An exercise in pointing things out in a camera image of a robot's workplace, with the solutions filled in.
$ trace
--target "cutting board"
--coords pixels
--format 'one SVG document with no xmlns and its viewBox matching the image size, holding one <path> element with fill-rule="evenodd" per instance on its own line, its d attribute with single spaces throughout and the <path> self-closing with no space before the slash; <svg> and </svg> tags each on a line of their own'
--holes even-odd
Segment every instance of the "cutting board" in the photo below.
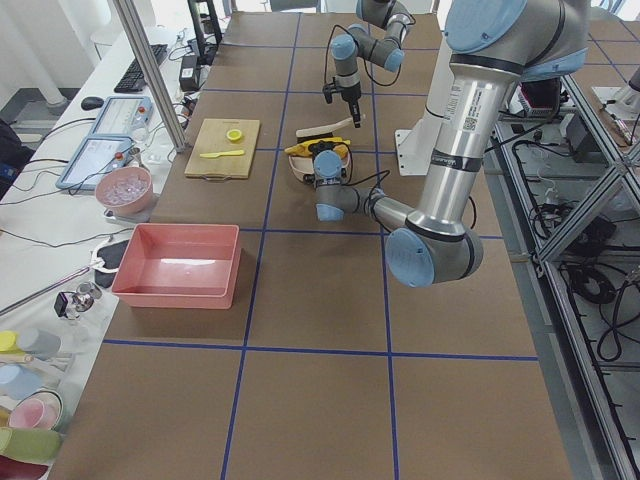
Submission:
<svg viewBox="0 0 640 480">
<path fill-rule="evenodd" d="M 243 136 L 237 142 L 227 139 L 227 132 L 232 128 L 242 130 Z M 206 118 L 202 122 L 196 144 L 184 170 L 185 176 L 248 178 L 259 131 L 260 120 Z M 201 153 L 229 150 L 244 150 L 244 155 L 200 158 Z"/>
</svg>

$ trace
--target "computer mouse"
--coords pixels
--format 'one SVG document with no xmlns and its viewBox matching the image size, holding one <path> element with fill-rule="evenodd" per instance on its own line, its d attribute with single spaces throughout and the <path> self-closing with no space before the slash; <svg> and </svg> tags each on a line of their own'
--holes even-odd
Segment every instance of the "computer mouse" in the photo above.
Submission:
<svg viewBox="0 0 640 480">
<path fill-rule="evenodd" d="M 83 110 L 93 110 L 100 108 L 104 104 L 104 99 L 100 97 L 85 97 L 80 103 L 80 108 Z"/>
</svg>

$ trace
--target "pink bin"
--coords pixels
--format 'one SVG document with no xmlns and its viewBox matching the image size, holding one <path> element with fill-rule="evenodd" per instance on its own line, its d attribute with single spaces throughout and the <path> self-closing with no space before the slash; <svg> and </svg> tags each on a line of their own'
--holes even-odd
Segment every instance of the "pink bin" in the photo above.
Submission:
<svg viewBox="0 0 640 480">
<path fill-rule="evenodd" d="M 111 291 L 132 307 L 230 308 L 239 232 L 237 225 L 137 225 Z"/>
</svg>

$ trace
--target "white desk surface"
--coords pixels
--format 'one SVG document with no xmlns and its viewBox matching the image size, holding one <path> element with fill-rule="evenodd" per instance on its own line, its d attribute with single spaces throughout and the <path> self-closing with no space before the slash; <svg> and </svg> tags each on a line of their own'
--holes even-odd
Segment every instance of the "white desk surface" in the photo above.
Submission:
<svg viewBox="0 0 640 480">
<path fill-rule="evenodd" d="M 170 50 L 175 44 L 176 32 L 174 31 L 154 28 L 150 29 L 147 34 L 152 44 L 166 43 Z M 57 125 L 77 118 L 95 117 L 99 110 L 83 111 L 80 108 L 80 102 L 87 96 L 105 98 L 114 95 L 113 87 L 132 60 L 133 53 L 123 33 L 70 103 Z M 167 90 L 175 101 L 181 99 L 181 97 L 176 97 L 176 93 L 179 91 L 179 69 L 179 61 L 174 62 L 167 59 L 161 65 Z M 148 87 L 142 94 L 151 96 Z M 153 128 L 160 122 L 160 116 L 154 109 L 149 125 Z M 69 160 L 80 141 L 89 132 L 90 126 L 91 122 L 87 122 L 54 133 L 40 145 L 33 159 Z M 166 157 L 173 148 L 165 129 L 160 129 L 157 132 L 151 148 L 154 153 L 162 155 L 161 163 L 148 165 L 154 179 L 154 191 L 159 193 L 171 166 Z M 39 171 L 47 169 L 60 173 L 63 166 L 61 163 L 44 161 L 27 165 L 15 185 L 23 189 L 29 188 L 33 185 Z M 22 204 L 4 205 L 34 195 L 54 192 L 57 190 L 55 187 L 56 179 L 57 177 L 53 175 L 42 174 L 35 188 L 29 192 L 21 192 L 15 188 L 10 189 L 0 201 L 0 228 L 24 237 L 59 244 L 74 242 L 97 234 L 116 232 L 127 227 L 126 225 L 108 223 L 102 216 L 103 208 L 91 194 L 70 196 L 59 191 L 53 195 L 33 199 Z M 114 241 L 125 240 L 130 236 L 130 231 L 124 232 L 117 235 Z M 0 309 L 86 266 L 90 260 L 91 250 L 103 239 L 61 248 L 49 248 L 0 232 L 0 274 L 2 276 Z M 93 272 L 70 281 L 65 285 L 66 288 L 46 293 L 27 305 L 0 317 L 0 330 L 19 331 L 22 328 L 34 326 L 68 338 L 77 330 L 57 318 L 53 310 L 55 297 L 59 291 L 75 290 L 80 282 L 87 280 L 93 280 Z M 77 406 L 116 305 L 117 298 L 109 292 L 105 292 L 103 298 L 81 317 L 80 324 L 86 326 L 89 338 L 84 345 L 78 346 L 76 360 L 68 369 L 67 375 L 57 389 L 62 394 L 66 402 L 65 406 L 69 408 L 69 411 L 74 411 Z"/>
</svg>

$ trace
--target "black keyboard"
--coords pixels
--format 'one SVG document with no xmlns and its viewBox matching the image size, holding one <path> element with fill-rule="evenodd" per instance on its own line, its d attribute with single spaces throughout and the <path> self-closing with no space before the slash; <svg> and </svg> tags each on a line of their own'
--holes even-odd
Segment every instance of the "black keyboard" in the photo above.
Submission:
<svg viewBox="0 0 640 480">
<path fill-rule="evenodd" d="M 168 45 L 164 43 L 151 45 L 151 51 L 156 57 L 158 65 L 167 57 L 167 46 Z M 144 73 L 142 73 L 140 64 L 134 59 L 113 91 L 116 93 L 136 93 L 142 91 L 146 84 L 147 82 L 144 81 Z"/>
</svg>

